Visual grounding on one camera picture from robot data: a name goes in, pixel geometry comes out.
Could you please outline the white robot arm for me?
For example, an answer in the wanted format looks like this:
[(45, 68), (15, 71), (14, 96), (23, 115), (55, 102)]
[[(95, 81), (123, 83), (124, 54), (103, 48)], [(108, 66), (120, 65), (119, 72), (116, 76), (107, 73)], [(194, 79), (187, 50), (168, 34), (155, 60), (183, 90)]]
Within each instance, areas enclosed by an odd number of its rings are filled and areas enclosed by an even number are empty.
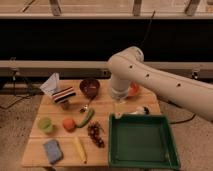
[(114, 100), (127, 97), (131, 82), (153, 91), (201, 118), (213, 122), (213, 85), (164, 72), (143, 63), (144, 54), (136, 46), (111, 56), (109, 94)]

